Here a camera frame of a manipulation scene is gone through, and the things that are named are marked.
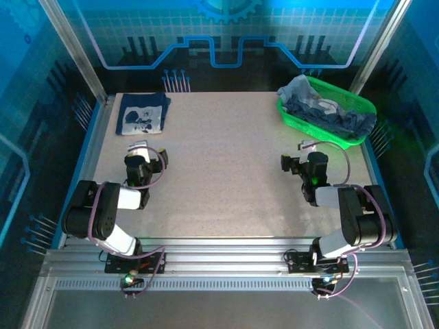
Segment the navy t-shirt with white print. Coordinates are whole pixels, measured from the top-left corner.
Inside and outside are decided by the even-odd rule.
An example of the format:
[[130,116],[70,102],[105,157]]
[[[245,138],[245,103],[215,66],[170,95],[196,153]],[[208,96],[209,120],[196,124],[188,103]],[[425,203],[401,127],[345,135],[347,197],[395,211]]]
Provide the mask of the navy t-shirt with white print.
[[115,134],[160,134],[171,99],[165,93],[122,94]]

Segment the green perforated plastic basket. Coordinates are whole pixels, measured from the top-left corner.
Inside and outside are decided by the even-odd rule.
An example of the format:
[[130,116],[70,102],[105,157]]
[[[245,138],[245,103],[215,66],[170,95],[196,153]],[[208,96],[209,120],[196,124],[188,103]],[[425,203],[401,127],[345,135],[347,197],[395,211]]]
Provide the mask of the green perforated plastic basket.
[[[311,86],[322,96],[324,99],[330,99],[338,103],[340,107],[345,109],[346,111],[356,111],[360,113],[374,113],[377,115],[377,111],[375,106],[358,95],[348,92],[342,88],[329,84],[327,82],[323,82],[314,77],[307,76]],[[279,111],[282,121],[285,125],[295,128],[301,132],[304,132],[319,141],[329,141],[332,143],[338,144],[343,149],[348,149],[351,146],[357,146],[363,143],[367,136],[363,136],[359,139],[346,140],[340,138],[330,132],[327,132],[317,126],[314,126],[308,122],[305,122],[301,119],[293,117],[290,114],[287,114],[283,109],[283,101],[278,96],[278,101],[276,103],[277,110]]]

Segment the pile of grey-blue clothes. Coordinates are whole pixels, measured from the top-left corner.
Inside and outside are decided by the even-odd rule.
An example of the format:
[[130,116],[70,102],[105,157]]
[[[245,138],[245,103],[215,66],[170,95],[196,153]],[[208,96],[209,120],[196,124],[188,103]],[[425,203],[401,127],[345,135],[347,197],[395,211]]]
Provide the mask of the pile of grey-blue clothes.
[[346,111],[326,99],[301,102],[291,98],[282,109],[287,113],[346,140],[359,139],[372,132],[377,122],[374,113]]

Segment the light blue-grey t-shirt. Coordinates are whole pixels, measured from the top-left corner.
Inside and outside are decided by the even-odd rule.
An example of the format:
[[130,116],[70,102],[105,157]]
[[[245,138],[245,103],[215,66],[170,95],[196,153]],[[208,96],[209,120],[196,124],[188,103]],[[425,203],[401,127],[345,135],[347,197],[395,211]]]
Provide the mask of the light blue-grey t-shirt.
[[338,109],[338,103],[330,99],[324,99],[311,86],[306,75],[298,75],[292,79],[286,86],[280,87],[276,94],[284,104],[289,100],[296,100],[301,106],[306,108],[321,110],[325,114],[335,114]]

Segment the small controller board with LED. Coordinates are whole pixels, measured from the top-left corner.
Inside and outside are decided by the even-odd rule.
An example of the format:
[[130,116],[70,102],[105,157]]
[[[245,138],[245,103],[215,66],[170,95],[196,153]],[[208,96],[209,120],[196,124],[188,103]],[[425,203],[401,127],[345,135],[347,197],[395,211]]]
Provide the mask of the small controller board with LED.
[[335,292],[337,279],[333,277],[312,278],[312,293],[314,295],[332,295]]
[[140,289],[144,284],[143,278],[138,278],[136,274],[128,273],[121,279],[120,289],[123,293],[129,293],[135,289]]

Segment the slotted metal strip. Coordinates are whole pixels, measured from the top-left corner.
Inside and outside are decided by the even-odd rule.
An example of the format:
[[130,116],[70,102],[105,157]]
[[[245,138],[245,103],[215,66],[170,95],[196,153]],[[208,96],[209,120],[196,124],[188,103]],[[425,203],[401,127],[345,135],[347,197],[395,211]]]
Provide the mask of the slotted metal strip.
[[[61,278],[57,291],[118,291],[120,278]],[[313,290],[310,278],[155,278],[150,291],[305,291]]]

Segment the grey metal panel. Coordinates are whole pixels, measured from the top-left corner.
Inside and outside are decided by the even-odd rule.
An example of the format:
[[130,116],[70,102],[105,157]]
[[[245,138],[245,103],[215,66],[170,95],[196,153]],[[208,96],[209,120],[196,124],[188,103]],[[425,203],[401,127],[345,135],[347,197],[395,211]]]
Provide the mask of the grey metal panel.
[[16,329],[439,329],[411,278],[360,277],[318,299],[278,278],[262,291],[184,291],[173,280],[136,298],[110,290],[36,285]]

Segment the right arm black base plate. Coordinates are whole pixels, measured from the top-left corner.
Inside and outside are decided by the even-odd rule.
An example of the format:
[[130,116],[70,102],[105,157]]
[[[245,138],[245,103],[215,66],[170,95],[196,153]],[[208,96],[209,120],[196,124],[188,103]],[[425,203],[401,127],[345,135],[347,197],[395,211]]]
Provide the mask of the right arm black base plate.
[[288,249],[283,254],[288,273],[334,274],[348,273],[348,262],[342,258],[320,258],[316,252],[299,252]]

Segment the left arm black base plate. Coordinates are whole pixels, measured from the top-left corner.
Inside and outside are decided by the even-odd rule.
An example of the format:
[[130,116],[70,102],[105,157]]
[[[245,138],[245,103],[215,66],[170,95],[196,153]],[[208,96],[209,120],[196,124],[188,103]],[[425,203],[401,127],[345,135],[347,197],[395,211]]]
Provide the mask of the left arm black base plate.
[[153,274],[156,266],[159,265],[157,273],[162,274],[165,271],[166,254],[163,254],[163,257],[159,262],[160,257],[160,252],[136,260],[107,255],[104,272],[123,274],[135,270],[139,274]]

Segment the aluminium mounting rail beam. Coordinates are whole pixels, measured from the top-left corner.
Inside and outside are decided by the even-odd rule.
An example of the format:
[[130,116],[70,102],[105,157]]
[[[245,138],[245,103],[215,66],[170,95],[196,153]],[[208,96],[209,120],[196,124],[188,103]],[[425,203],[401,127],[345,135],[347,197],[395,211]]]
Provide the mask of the aluminium mounting rail beam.
[[[147,238],[143,249],[164,246],[166,276],[286,276],[283,254],[288,249],[306,252],[311,238]],[[103,276],[104,264],[98,259],[99,249],[86,240],[67,238],[62,249],[47,252],[40,276]],[[378,247],[359,252],[359,276],[386,277],[413,266],[405,249]]]

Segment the aluminium frame post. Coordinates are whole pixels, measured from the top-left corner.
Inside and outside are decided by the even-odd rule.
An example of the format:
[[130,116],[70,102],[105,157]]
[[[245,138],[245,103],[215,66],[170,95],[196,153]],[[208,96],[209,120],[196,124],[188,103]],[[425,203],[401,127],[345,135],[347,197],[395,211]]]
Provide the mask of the aluminium frame post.
[[38,0],[53,28],[60,37],[66,50],[90,88],[93,96],[100,104],[105,104],[108,95],[102,86],[84,48],[73,28],[58,4],[57,0]]
[[366,82],[369,80],[384,51],[390,44],[412,1],[413,0],[394,0],[390,13],[379,30],[370,51],[367,53],[365,60],[361,64],[348,89],[351,93],[359,95],[366,85]]

